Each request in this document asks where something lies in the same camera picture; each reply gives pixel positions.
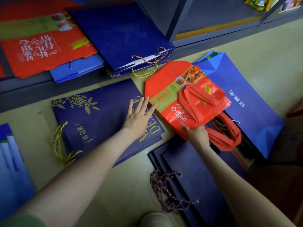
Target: gold lettering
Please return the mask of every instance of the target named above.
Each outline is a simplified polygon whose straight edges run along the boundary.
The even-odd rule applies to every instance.
[[[145,134],[142,136],[142,138],[140,139],[140,142],[142,142],[144,139],[146,139],[147,137],[150,137],[150,134],[147,132],[147,130],[145,131]]]
[[[154,132],[152,132],[152,129],[154,129],[155,127],[158,127],[158,129],[155,130]],[[160,128],[159,126],[153,126],[153,127],[149,130],[149,132],[150,132],[151,135],[153,135],[154,133],[156,133],[156,132],[159,131],[159,130],[161,130],[161,128]]]
[[[131,100],[134,100],[134,103],[137,103],[138,101],[140,101],[141,97],[140,96],[137,96],[136,99],[131,99]]]
[[[152,121],[151,122],[149,122],[147,125],[147,128],[149,128],[150,126],[152,126],[152,125],[154,125],[154,124],[156,124],[157,122],[156,122],[156,120],[155,119],[152,119],[152,120],[154,120],[154,122],[152,123]]]

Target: floor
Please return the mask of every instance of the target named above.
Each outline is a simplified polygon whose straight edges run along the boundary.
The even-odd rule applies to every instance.
[[[216,48],[226,52],[243,76],[281,116],[303,96],[303,19]],[[180,60],[193,62],[207,51]],[[63,96],[93,90],[123,80],[112,79]],[[133,79],[143,93],[144,81]],[[57,127],[46,99],[0,114],[15,134],[36,188],[41,189],[63,167],[53,155],[50,137]],[[147,153],[174,135],[167,126],[163,140],[110,170],[78,226],[137,226],[140,217],[160,212],[161,206],[149,184],[153,171]],[[168,214],[175,227],[185,226],[180,215]]]

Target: multicolored twisted rope handle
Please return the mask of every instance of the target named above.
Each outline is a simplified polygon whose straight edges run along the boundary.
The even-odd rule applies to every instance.
[[[181,199],[176,198],[169,192],[169,190],[166,186],[166,182],[169,179],[172,179],[176,174],[179,175],[180,177],[182,176],[179,171],[168,172],[168,173],[164,173],[163,175],[160,175],[159,168],[157,168],[157,170],[155,170],[154,172],[151,173],[150,178],[149,178],[151,187],[157,194],[160,204],[162,206],[162,209],[167,213],[180,212],[182,210],[188,209],[189,206],[191,206],[193,204],[199,203],[198,200],[192,202],[192,201],[188,201],[183,198],[181,198]],[[162,198],[163,194],[165,194],[168,197],[168,199],[166,201],[164,201]]]
[[[162,56],[162,57],[160,57],[159,59],[155,59],[154,61],[146,61],[143,57],[140,57],[140,56],[135,56],[135,55],[132,55],[131,57],[132,58],[138,58],[138,59],[141,59],[141,60],[143,60],[145,63],[147,63],[147,64],[155,64],[155,69],[154,70],[152,70],[152,71],[150,71],[150,72],[147,72],[147,73],[144,73],[144,74],[141,74],[142,72],[144,72],[145,70],[143,70],[143,71],[141,71],[141,72],[139,72],[139,73],[135,73],[134,72],[134,69],[132,68],[131,69],[131,75],[134,75],[135,77],[137,77],[137,78],[146,78],[146,77],[149,77],[149,76],[151,76],[151,75],[153,75],[155,72],[156,72],[156,70],[158,69],[158,62],[159,62],[159,60],[162,60],[164,57],[166,57],[167,56],[167,54],[168,54],[168,52],[167,52],[167,50],[165,49],[165,48],[163,48],[163,47],[159,47],[159,48],[157,48],[157,49],[162,49],[162,50],[164,50],[165,51],[165,53],[164,53],[164,55]]]
[[[74,152],[71,152],[66,159],[62,157],[62,151],[61,151],[61,135],[63,133],[63,128],[68,124],[68,122],[65,122],[62,126],[59,125],[57,129],[54,131],[54,133],[51,136],[51,142],[54,146],[54,152],[56,157],[59,159],[60,163],[62,165],[71,164],[76,160],[76,156],[78,153],[81,153],[82,151],[79,150],[75,154]]]

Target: person's right hand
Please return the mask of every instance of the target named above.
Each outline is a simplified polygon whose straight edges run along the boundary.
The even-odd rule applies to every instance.
[[[183,130],[185,131],[188,140],[191,144],[196,147],[196,145],[201,145],[203,149],[209,147],[209,137],[204,126],[199,126],[195,130],[190,130],[187,126],[183,125]]]

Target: gold rope handle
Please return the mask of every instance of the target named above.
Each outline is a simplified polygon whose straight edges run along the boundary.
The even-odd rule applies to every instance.
[[[62,151],[61,151],[61,135],[63,132],[63,128],[68,124],[68,122],[65,122],[62,126],[59,125],[57,127],[57,129],[55,130],[55,132],[52,134],[51,136],[51,142],[54,146],[54,152],[56,157],[59,159],[60,163],[63,165],[66,164],[71,164],[72,162],[74,162],[76,160],[76,156],[78,153],[81,153],[82,150],[77,151],[75,154],[74,152],[71,152],[66,159],[63,159],[62,157]]]
[[[141,74],[141,73],[145,72],[147,69],[144,69],[141,72],[135,73],[134,69],[132,68],[131,69],[131,75],[134,75],[138,79],[149,77],[149,76],[153,75],[157,71],[157,69],[158,69],[158,63],[157,62],[155,63],[155,66],[156,66],[156,68],[154,70],[152,70],[150,72],[147,72],[147,73],[144,73],[144,74]]]

